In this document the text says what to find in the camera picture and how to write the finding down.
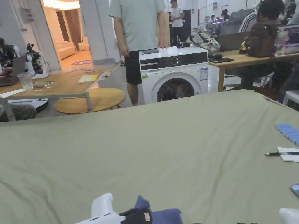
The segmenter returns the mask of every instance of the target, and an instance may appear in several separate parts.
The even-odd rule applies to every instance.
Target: warm light
[[[58,0],[43,0],[45,7],[51,7],[61,10],[71,10],[80,8],[79,1],[62,2]]]

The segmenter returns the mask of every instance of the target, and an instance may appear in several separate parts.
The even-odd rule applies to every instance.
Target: plastic container
[[[17,75],[17,77],[20,79],[23,89],[25,90],[32,90],[33,89],[33,83],[32,83],[32,77],[33,77],[32,72],[22,72]]]

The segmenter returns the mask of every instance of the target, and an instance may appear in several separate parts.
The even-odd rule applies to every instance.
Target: curtain
[[[58,17],[58,21],[59,21],[59,25],[60,25],[60,28],[61,28],[63,39],[64,39],[64,41],[69,42],[70,39],[68,37],[68,32],[66,30],[65,22],[64,22],[64,19],[63,19],[63,14],[62,14],[61,11],[58,11],[56,13],[57,13],[57,17]]]
[[[70,30],[71,38],[79,50],[78,44],[81,43],[81,27],[78,16],[78,11],[76,9],[65,11],[66,21],[68,23],[68,28]]]

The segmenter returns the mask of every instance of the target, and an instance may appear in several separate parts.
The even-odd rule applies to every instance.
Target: brown backpack
[[[276,23],[256,23],[252,26],[245,46],[249,56],[264,58],[274,55],[274,43],[277,36]]]

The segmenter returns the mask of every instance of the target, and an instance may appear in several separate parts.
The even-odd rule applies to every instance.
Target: man's hand
[[[122,54],[122,56],[129,58],[130,57],[130,53],[129,53],[129,49],[127,47],[127,45],[123,44],[120,45],[120,52]]]
[[[0,76],[10,76],[10,74],[13,72],[13,69],[8,67],[4,68],[3,71],[0,73]]]
[[[165,35],[160,35],[159,37],[159,47],[160,48],[168,48],[168,43],[166,41]]]

